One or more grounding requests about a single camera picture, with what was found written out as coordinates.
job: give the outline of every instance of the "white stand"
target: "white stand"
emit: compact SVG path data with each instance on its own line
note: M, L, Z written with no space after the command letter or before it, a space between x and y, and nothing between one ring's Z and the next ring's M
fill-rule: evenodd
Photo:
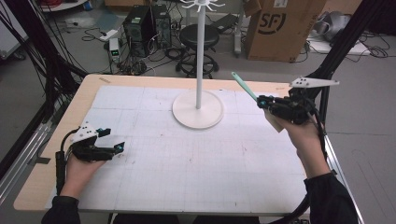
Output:
M209 91L202 92L205 11L206 7L212 10L209 5L220 7L220 5L211 3L216 1L217 0L182 1L184 3L192 3L192 5L185 8L198 6L197 90L196 93L189 91L179 95L174 101L173 113L181 124L192 129L211 128L221 121L224 114L224 107L219 97Z

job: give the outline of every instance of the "person's left hand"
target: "person's left hand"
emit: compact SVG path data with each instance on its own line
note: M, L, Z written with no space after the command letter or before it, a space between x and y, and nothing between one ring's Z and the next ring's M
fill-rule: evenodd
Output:
M66 167L66 180L60 195L78 199L79 194L103 164L105 161L80 161L70 154Z

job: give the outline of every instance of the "cardboard box flap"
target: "cardboard box flap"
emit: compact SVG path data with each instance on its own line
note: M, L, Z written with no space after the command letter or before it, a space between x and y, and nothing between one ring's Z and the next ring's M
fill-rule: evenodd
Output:
M244 4L244 10L246 17L249 17L256 12L262 10L262 6L260 5L260 0L250 0Z

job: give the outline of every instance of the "black stool seat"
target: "black stool seat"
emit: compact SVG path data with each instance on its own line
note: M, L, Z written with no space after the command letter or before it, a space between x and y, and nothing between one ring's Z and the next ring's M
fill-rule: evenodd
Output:
M179 72L182 70L187 74L187 77L197 75L197 59L196 52L193 54L189 53L189 49L197 50L198 47L198 24L186 26L180 31L179 39L180 42L186 46L186 51L183 51L180 56L180 61L176 66L176 70ZM204 39L204 50L212 49L219 42L218 30L210 25L205 25L205 39ZM211 72L219 71L219 65L215 60L207 54L204 54L204 68L203 75L208 75L209 78L213 78Z
M185 46L197 50L198 24L186 26L180 31L180 42ZM209 49L219 42L218 30L210 25L205 25L204 49Z

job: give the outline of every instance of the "cardboard box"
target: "cardboard box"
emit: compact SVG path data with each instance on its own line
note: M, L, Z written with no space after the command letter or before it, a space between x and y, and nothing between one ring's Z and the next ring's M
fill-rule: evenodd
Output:
M249 60L294 62L326 0L249 0Z
M352 15L360 4L361 0L327 0L322 12L340 11L344 14Z
M105 5L108 7L150 6L151 0L105 0Z

